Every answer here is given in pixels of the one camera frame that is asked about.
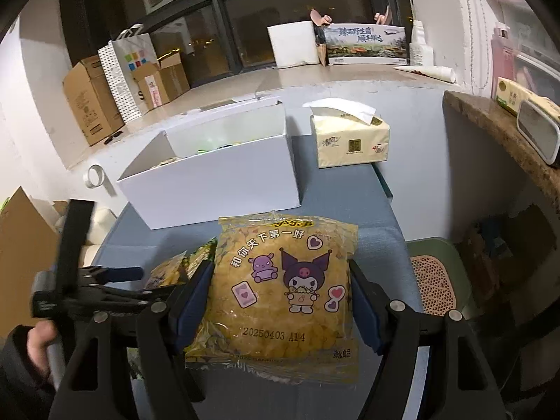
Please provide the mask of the person's left hand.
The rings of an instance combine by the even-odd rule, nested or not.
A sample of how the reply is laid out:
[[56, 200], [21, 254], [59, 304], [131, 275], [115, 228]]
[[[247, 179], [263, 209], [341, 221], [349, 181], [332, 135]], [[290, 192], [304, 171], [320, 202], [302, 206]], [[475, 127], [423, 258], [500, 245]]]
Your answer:
[[54, 323], [49, 320], [38, 321], [37, 324], [28, 331], [28, 358], [41, 378], [50, 379], [48, 346], [57, 336], [57, 329]]

